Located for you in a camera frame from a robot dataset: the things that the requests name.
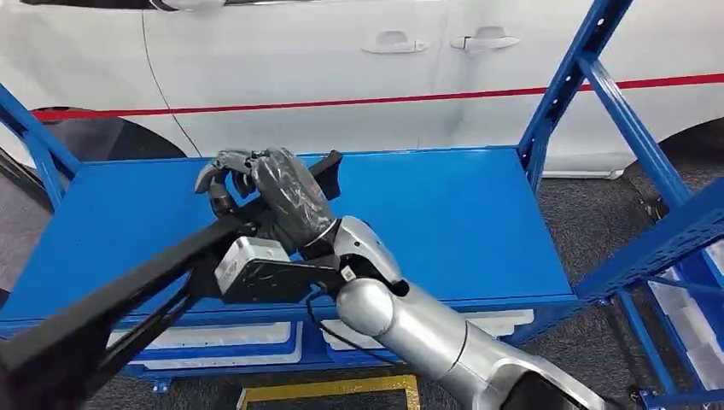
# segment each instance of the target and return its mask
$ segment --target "blue shelf top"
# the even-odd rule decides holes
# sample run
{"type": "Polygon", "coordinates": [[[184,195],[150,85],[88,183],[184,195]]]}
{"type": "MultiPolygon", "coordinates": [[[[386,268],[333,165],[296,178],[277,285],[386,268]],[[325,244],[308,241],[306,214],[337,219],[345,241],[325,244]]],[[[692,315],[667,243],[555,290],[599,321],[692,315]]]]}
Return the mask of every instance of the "blue shelf top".
{"type": "MultiPolygon", "coordinates": [[[[206,161],[84,165],[0,311],[3,326],[57,313],[211,223],[207,197],[193,192],[206,161]]],[[[406,277],[459,310],[574,300],[515,149],[347,154],[340,186],[336,214],[367,221],[406,277]]],[[[304,307],[205,299],[187,317],[234,312],[286,321],[304,307]]]]}

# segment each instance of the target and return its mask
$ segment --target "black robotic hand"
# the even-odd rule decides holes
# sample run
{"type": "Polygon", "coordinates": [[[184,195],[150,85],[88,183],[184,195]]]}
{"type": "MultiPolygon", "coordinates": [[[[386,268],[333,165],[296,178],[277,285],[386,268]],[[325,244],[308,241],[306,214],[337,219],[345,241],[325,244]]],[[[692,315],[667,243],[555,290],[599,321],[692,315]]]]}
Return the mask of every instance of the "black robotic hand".
{"type": "Polygon", "coordinates": [[[279,241],[288,254],[314,242],[335,222],[322,189],[301,161],[284,148],[224,150],[199,173],[196,192],[208,192],[217,216],[239,210],[225,186],[228,174],[241,197],[255,190],[272,210],[255,222],[257,237],[279,241]]]}

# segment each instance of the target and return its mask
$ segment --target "red stripe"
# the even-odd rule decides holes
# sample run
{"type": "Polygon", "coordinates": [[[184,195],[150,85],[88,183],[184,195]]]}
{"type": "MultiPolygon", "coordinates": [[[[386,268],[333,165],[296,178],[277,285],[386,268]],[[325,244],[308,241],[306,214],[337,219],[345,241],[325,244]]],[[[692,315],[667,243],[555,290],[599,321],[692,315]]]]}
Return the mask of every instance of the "red stripe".
{"type": "MultiPolygon", "coordinates": [[[[683,77],[669,77],[664,79],[633,79],[629,81],[618,82],[619,88],[652,88],[652,87],[671,87],[675,85],[697,85],[697,84],[714,84],[724,83],[724,73],[703,74],[703,75],[687,75],[683,77]]],[[[581,91],[590,91],[591,86],[584,84],[581,91]]],[[[432,94],[427,96],[408,96],[408,97],[382,97],[382,98],[358,98],[354,100],[336,100],[336,101],[314,101],[314,102],[286,102],[277,104],[258,104],[258,105],[232,105],[225,107],[197,107],[197,108],[157,108],[157,109],[107,109],[102,111],[89,111],[81,109],[68,110],[47,110],[34,111],[35,117],[39,120],[68,120],[72,118],[103,118],[103,117],[131,117],[135,115],[163,115],[163,114],[199,114],[199,113],[224,113],[229,111],[251,111],[256,109],[278,109],[278,108],[308,108],[308,107],[331,107],[336,105],[356,105],[356,104],[381,104],[381,103],[406,103],[412,101],[440,101],[440,100],[458,100],[469,98],[484,97],[511,97],[511,96],[530,96],[535,94],[543,94],[546,87],[535,88],[519,88],[515,90],[499,90],[499,91],[475,91],[475,92],[459,92],[454,94],[432,94]]]]}

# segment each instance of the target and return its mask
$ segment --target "car window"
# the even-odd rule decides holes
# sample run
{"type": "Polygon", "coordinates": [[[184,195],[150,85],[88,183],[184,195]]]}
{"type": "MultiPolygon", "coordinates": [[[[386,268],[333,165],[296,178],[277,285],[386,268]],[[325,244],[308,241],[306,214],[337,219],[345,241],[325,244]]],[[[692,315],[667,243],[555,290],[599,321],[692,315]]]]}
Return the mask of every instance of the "car window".
{"type": "Polygon", "coordinates": [[[149,0],[21,0],[25,4],[89,7],[94,9],[152,9],[149,0]]]}

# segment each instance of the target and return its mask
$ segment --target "blue steel beam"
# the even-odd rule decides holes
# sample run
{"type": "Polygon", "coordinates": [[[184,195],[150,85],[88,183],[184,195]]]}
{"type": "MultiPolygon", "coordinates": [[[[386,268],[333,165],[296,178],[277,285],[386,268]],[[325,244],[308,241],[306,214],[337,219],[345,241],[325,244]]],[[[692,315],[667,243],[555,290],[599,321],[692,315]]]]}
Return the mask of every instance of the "blue steel beam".
{"type": "Polygon", "coordinates": [[[647,280],[649,282],[666,284],[668,286],[674,286],[676,288],[688,289],[693,292],[700,292],[700,293],[706,293],[709,295],[724,297],[724,290],[722,288],[715,288],[712,286],[707,286],[705,284],[689,284],[689,283],[681,282],[678,280],[662,278],[660,276],[652,276],[652,277],[648,278],[647,280]]]}
{"type": "Polygon", "coordinates": [[[0,84],[0,122],[30,151],[50,202],[53,208],[57,208],[65,190],[53,159],[57,159],[73,175],[80,169],[80,161],[50,135],[48,129],[15,99],[3,84],[0,84]]]}
{"type": "Polygon", "coordinates": [[[581,53],[577,61],[628,146],[636,154],[646,175],[661,192],[663,200],[670,208],[680,206],[691,197],[691,193],[634,110],[628,105],[616,82],[611,79],[595,54],[581,53]]]}
{"type": "Polygon", "coordinates": [[[692,251],[724,237],[722,198],[724,178],[719,178],[586,276],[574,287],[579,303],[556,308],[554,313],[541,315],[531,324],[518,326],[510,342],[525,343],[578,312],[582,306],[661,272],[692,251]]]}
{"type": "Polygon", "coordinates": [[[632,1],[595,0],[593,2],[553,80],[548,85],[546,94],[528,123],[518,143],[517,151],[534,192],[538,188],[540,175],[543,172],[548,140],[563,112],[583,84],[583,73],[578,68],[576,59],[583,52],[590,52],[596,56],[601,53],[632,1]]]}
{"type": "Polygon", "coordinates": [[[621,299],[623,311],[626,313],[628,322],[631,324],[631,330],[633,330],[633,333],[639,339],[639,342],[641,342],[641,347],[644,348],[646,355],[649,357],[651,367],[653,368],[654,373],[656,373],[659,382],[661,382],[663,391],[665,391],[667,395],[676,393],[674,380],[671,379],[669,371],[666,370],[666,366],[663,364],[663,360],[661,360],[661,356],[659,355],[654,342],[651,340],[651,336],[649,336],[649,332],[646,330],[644,321],[641,320],[639,312],[636,310],[636,306],[634,305],[634,301],[631,300],[631,296],[625,290],[618,290],[616,294],[619,299],[621,299]]]}
{"type": "Polygon", "coordinates": [[[644,399],[645,408],[664,408],[671,405],[716,403],[724,401],[724,389],[692,391],[675,395],[648,395],[644,399]]]}
{"type": "Polygon", "coordinates": [[[676,354],[679,356],[679,361],[681,362],[681,365],[683,365],[684,370],[686,370],[686,374],[688,374],[689,378],[693,381],[694,389],[704,390],[701,378],[699,378],[697,370],[694,368],[692,361],[689,360],[689,356],[686,354],[686,347],[684,346],[684,343],[681,341],[679,334],[676,333],[676,329],[671,323],[671,320],[669,320],[669,317],[661,309],[661,306],[659,305],[654,292],[651,290],[651,287],[648,284],[644,284],[641,289],[644,291],[646,300],[651,305],[651,309],[653,309],[656,314],[659,323],[661,323],[661,326],[666,332],[666,335],[671,340],[671,344],[674,347],[676,354]]]}

